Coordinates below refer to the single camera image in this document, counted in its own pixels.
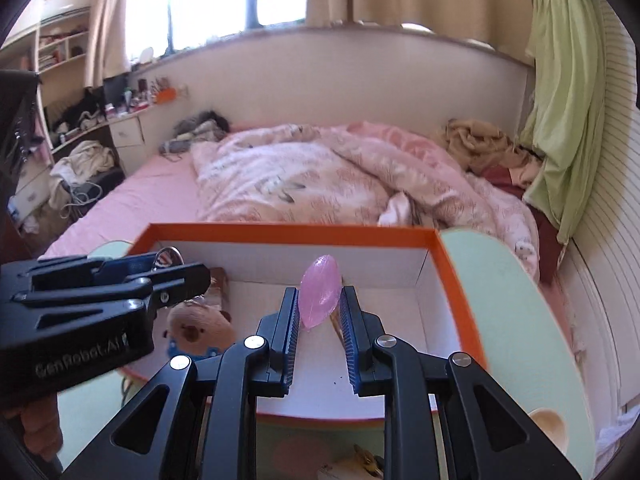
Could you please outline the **person left hand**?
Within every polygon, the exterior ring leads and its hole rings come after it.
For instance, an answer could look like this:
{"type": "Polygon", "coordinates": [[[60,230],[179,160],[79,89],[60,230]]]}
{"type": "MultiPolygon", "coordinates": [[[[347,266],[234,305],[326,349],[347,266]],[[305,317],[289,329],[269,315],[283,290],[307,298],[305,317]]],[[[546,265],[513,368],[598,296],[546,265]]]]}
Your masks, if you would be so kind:
{"type": "Polygon", "coordinates": [[[2,411],[5,419],[18,417],[24,428],[24,443],[32,454],[46,462],[56,457],[63,446],[63,435],[58,414],[58,395],[46,396],[21,408],[2,411]]]}

